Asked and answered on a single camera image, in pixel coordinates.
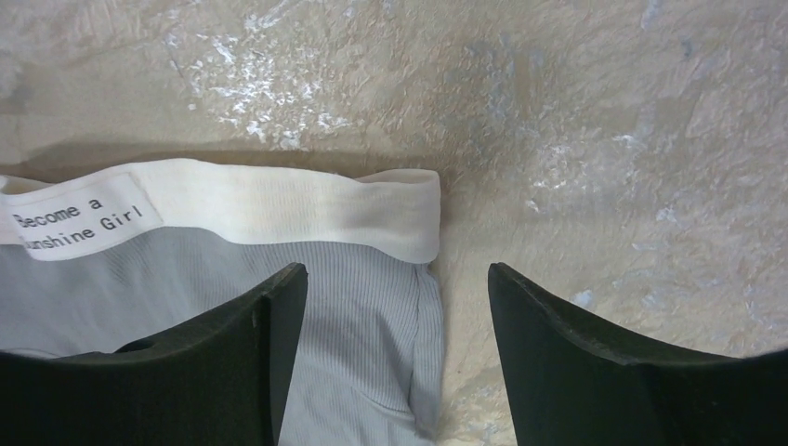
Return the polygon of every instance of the white speck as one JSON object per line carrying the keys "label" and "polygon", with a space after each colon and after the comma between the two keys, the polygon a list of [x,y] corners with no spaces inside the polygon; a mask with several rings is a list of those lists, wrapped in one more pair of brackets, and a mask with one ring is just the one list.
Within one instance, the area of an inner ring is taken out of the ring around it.
{"label": "white speck", "polygon": [[633,137],[632,135],[620,135],[618,137],[613,138],[616,142],[623,142],[626,144],[627,149],[633,149],[637,147],[642,147],[643,144],[637,140],[637,138]]}
{"label": "white speck", "polygon": [[257,31],[257,14],[252,14],[243,21],[243,28],[247,31]]}
{"label": "white speck", "polygon": [[671,223],[678,223],[678,220],[676,220],[676,213],[672,208],[665,207],[657,212],[657,221],[665,220]]}
{"label": "white speck", "polygon": [[279,147],[285,150],[301,149],[301,135],[298,132],[284,131],[282,132],[282,140],[279,142]]}
{"label": "white speck", "polygon": [[591,301],[593,300],[594,295],[591,294],[591,290],[585,290],[571,298],[571,302],[580,308],[588,308],[588,306],[591,305]]}
{"label": "white speck", "polygon": [[164,37],[164,44],[173,48],[177,48],[177,37],[175,37],[175,35],[172,33],[167,33],[167,35]]}
{"label": "white speck", "polygon": [[649,3],[646,5],[646,10],[644,10],[643,15],[640,16],[640,28],[644,31],[648,30],[662,7],[663,0],[649,0]]}
{"label": "white speck", "polygon": [[266,134],[263,133],[263,129],[260,128],[260,123],[257,121],[249,121],[249,124],[246,125],[246,133],[257,135],[260,138],[260,142],[266,142]]}
{"label": "white speck", "polygon": [[660,247],[663,247],[661,243],[632,243],[636,251],[657,251]]}
{"label": "white speck", "polygon": [[536,202],[534,200],[529,200],[525,202],[525,205],[530,207],[534,211],[539,212],[539,206],[536,205]]}
{"label": "white speck", "polygon": [[224,57],[224,62],[226,64],[231,65],[231,64],[235,63],[235,56],[232,55],[232,53],[230,52],[229,48],[227,48],[226,46],[222,45],[222,43],[219,42],[218,39],[216,39],[216,38],[214,38],[214,41],[212,43],[214,45],[214,48],[217,49],[217,52],[219,54],[221,54],[222,57]]}
{"label": "white speck", "polygon": [[260,19],[260,26],[265,30],[277,24],[284,17],[284,14],[301,0],[282,0],[279,4],[271,8],[265,16]]}

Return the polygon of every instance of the pinstripe fabric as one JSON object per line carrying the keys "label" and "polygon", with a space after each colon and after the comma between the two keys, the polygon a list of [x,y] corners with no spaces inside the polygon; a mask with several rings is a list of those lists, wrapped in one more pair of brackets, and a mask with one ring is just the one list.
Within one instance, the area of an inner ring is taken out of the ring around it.
{"label": "pinstripe fabric", "polygon": [[91,256],[0,246],[0,349],[114,351],[213,308],[291,262],[309,300],[283,446],[428,445],[438,423],[442,310],[426,265],[344,243],[239,245],[159,229]]}

